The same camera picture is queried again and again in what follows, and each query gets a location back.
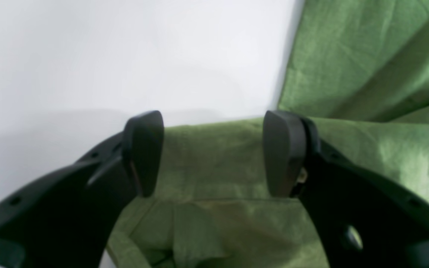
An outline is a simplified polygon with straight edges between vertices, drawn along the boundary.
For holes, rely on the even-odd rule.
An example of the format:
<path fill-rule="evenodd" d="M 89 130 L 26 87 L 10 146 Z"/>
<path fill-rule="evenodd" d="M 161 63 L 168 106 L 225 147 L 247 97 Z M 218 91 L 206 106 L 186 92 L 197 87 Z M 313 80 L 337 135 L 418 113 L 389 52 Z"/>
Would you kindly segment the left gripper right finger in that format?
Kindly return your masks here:
<path fill-rule="evenodd" d="M 361 168 L 307 117 L 267 111 L 263 158 L 273 197 L 297 198 L 332 268 L 429 268 L 429 203 Z"/>

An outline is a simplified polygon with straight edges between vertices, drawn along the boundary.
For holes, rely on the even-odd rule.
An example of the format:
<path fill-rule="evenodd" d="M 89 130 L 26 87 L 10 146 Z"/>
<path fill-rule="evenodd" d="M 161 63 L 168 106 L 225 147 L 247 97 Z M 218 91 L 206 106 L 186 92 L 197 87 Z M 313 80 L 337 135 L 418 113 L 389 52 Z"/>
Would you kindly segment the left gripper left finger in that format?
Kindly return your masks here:
<path fill-rule="evenodd" d="M 1 200 L 0 267 L 99 267 L 126 205 L 155 191 L 164 130 L 159 111 L 132 117 L 75 163 Z"/>

